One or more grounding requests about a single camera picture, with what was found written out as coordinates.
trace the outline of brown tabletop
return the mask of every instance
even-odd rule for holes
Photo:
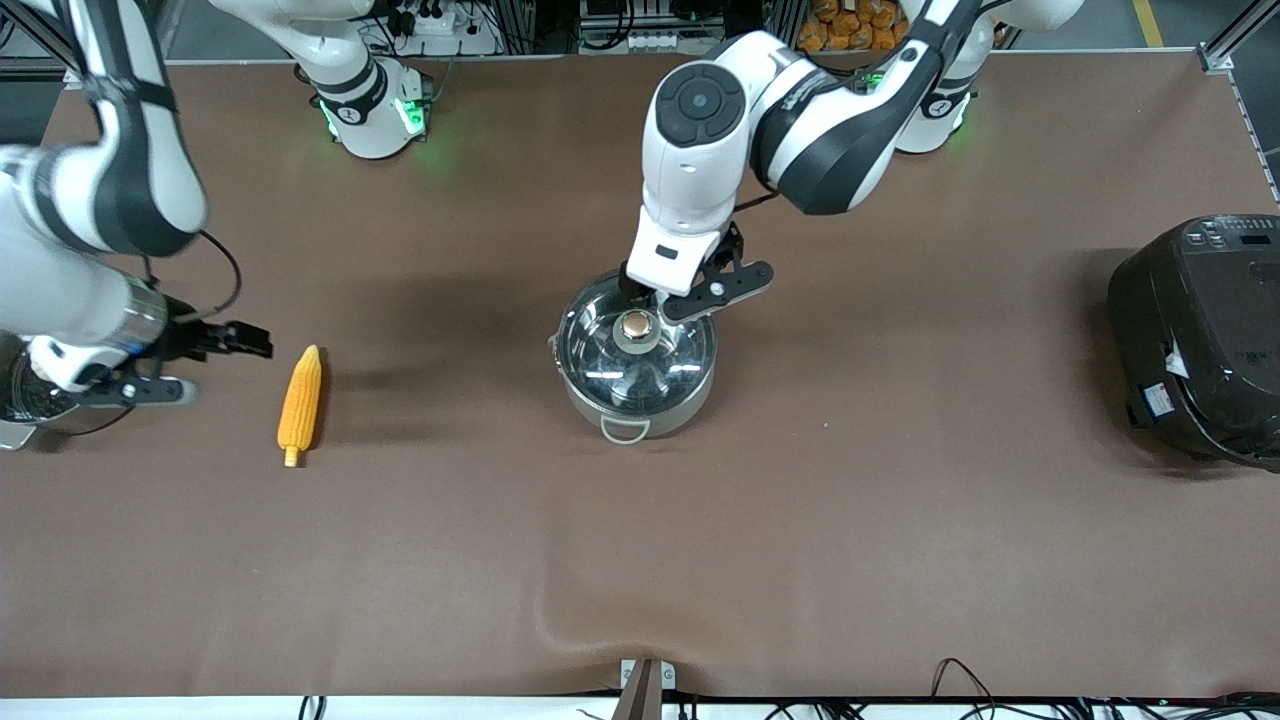
[[[0,693],[561,693],[631,656],[714,694],[922,694],[948,655],[1000,694],[1280,685],[1280,480],[1130,432],[1101,309],[1175,223],[1276,210],[1228,79],[993,58],[856,213],[742,214],[777,282],[717,316],[703,413],[622,448],[545,340],[630,249],[677,61],[458,64],[381,163],[287,67],[175,69],[232,316],[276,359],[175,365],[196,405],[0,456]],[[91,132],[65,95],[49,140]],[[200,243],[157,273],[230,279]],[[323,439],[285,470],[308,343]]]

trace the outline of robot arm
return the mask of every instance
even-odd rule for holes
[[[348,22],[374,0],[210,0],[274,40],[302,67],[335,138],[357,158],[394,155],[426,133],[430,87],[417,70],[375,59]]]
[[[913,147],[941,145],[954,129],[963,106],[952,102],[940,114],[933,96],[968,95],[991,46],[983,14],[992,1],[916,0],[911,31],[865,88],[765,32],[728,41],[668,74],[645,120],[644,205],[626,263],[628,292],[657,291],[673,322],[762,292],[772,269],[741,264],[741,236],[730,224],[742,165],[805,214],[851,210],[904,137]],[[1047,8],[1023,10],[1043,24],[1061,24],[1083,0],[1018,1]],[[975,60],[959,64],[966,50]],[[946,124],[941,140],[932,115]]]
[[[236,324],[188,322],[175,329],[173,318],[189,306],[93,258],[173,255],[206,217],[205,193],[141,5],[24,1],[72,29],[101,138],[51,150],[0,146],[0,331],[28,337],[32,365],[55,384],[74,393],[101,386],[100,398],[110,395],[106,380],[114,370],[140,355],[269,355],[265,337],[255,337],[252,350],[207,345],[206,333]],[[174,340],[179,336],[186,345]],[[157,351],[161,341],[164,352]],[[165,401],[192,398],[193,386],[165,387],[173,391],[164,393]]]

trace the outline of yellow tape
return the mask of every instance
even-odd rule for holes
[[[1165,38],[1160,36],[1156,14],[1151,12],[1151,0],[1133,0],[1133,12],[1138,15],[1138,24],[1142,26],[1142,37],[1147,41],[1147,47],[1164,47]]]

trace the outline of corn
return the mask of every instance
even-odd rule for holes
[[[311,446],[311,434],[320,407],[320,348],[311,346],[293,368],[289,391],[284,395],[280,428],[275,442],[284,451],[284,466],[298,466],[298,452]]]

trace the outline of white sticker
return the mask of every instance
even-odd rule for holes
[[[1165,389],[1165,383],[1144,388],[1142,396],[1147,398],[1147,407],[1151,409],[1152,418],[1169,415],[1175,410],[1174,401],[1169,397],[1169,391]]]

